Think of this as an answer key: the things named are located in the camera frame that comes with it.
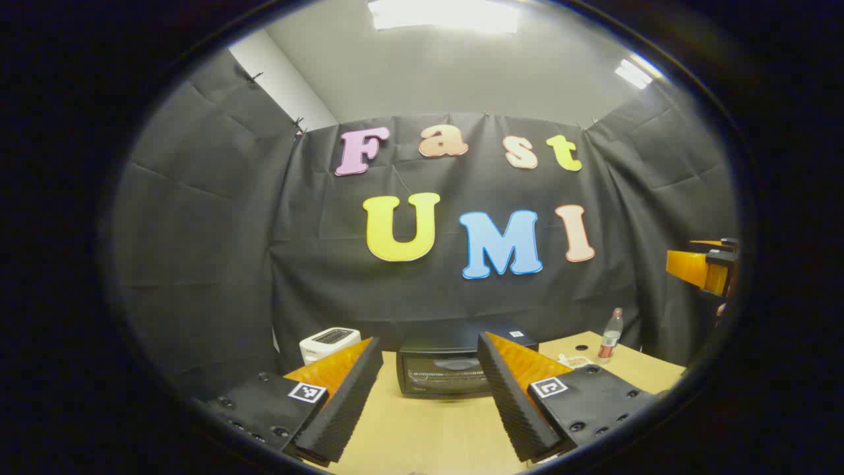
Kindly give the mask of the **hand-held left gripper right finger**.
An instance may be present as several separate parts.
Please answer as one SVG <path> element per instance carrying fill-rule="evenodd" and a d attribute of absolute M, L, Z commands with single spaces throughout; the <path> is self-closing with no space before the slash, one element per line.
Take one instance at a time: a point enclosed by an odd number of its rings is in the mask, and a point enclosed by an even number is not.
<path fill-rule="evenodd" d="M 657 400 L 599 365 L 570 369 L 491 332 L 477 336 L 477 359 L 522 462 L 600 440 Z"/>

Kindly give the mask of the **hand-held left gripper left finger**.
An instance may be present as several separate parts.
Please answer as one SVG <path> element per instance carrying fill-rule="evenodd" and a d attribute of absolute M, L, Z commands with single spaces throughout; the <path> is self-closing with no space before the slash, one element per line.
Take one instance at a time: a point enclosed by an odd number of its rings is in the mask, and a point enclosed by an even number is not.
<path fill-rule="evenodd" d="M 202 408 L 266 451 L 328 466 L 349 444 L 382 364 L 370 337 L 287 375 L 252 375 Z"/>

